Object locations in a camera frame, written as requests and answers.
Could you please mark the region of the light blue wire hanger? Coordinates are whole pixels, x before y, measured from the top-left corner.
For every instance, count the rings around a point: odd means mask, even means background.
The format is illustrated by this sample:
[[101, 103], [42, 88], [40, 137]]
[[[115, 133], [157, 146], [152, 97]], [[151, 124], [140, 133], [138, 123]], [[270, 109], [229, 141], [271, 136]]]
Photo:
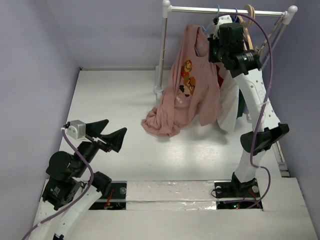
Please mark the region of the light blue wire hanger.
[[208, 38], [214, 32], [215, 27], [216, 24], [214, 23], [214, 17], [210, 20], [207, 26], [198, 26], [194, 45], [194, 51], [197, 57], [204, 57], [209, 52]]

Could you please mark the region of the pink t shirt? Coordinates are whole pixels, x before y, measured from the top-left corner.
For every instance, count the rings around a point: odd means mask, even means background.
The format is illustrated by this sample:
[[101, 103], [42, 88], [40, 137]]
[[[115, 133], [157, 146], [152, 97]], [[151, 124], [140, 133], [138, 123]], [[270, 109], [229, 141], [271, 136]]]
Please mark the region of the pink t shirt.
[[216, 65], [209, 62], [209, 42], [203, 29], [189, 23], [159, 104], [142, 120], [149, 133], [173, 137], [198, 117], [213, 124], [221, 110]]

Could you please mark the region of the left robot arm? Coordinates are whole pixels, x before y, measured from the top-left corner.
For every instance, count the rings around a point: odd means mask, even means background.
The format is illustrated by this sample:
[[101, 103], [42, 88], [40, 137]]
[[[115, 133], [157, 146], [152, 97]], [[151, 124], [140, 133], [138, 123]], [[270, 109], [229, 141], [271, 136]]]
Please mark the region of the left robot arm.
[[104, 135], [108, 119], [85, 123], [67, 122], [61, 133], [74, 151], [57, 151], [49, 159], [39, 208], [39, 219], [29, 234], [31, 240], [68, 240], [79, 220], [99, 198], [110, 194], [112, 179], [93, 171], [91, 162], [102, 151], [119, 152], [127, 128]]

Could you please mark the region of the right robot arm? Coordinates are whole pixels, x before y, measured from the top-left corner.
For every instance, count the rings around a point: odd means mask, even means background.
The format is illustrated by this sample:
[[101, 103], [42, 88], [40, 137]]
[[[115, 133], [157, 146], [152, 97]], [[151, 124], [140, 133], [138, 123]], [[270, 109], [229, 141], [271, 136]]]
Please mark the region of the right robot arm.
[[226, 22], [225, 17], [210, 36], [199, 25], [187, 24], [159, 103], [138, 125], [142, 133], [132, 136], [136, 146], [146, 149], [148, 137], [176, 136], [194, 118], [202, 126], [218, 123], [230, 132], [243, 97], [252, 130], [240, 138], [243, 153], [230, 182], [235, 196], [248, 191], [263, 153], [289, 132], [269, 102], [259, 55], [244, 48], [243, 31], [240, 23]]

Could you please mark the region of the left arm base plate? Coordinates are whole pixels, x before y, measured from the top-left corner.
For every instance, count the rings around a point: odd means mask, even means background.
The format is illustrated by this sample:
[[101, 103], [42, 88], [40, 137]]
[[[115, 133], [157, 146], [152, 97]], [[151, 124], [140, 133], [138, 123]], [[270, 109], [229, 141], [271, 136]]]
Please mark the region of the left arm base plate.
[[126, 209], [126, 181], [113, 181], [108, 195], [96, 200], [89, 210], [125, 210]]

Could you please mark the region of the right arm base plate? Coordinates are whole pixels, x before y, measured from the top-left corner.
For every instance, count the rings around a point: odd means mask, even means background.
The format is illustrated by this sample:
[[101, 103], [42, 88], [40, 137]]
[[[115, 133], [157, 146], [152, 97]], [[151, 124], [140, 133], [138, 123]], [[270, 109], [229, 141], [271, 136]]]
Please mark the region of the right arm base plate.
[[248, 209], [261, 197], [257, 181], [240, 193], [236, 192], [230, 181], [218, 181], [214, 183], [210, 194], [216, 199], [218, 210]]

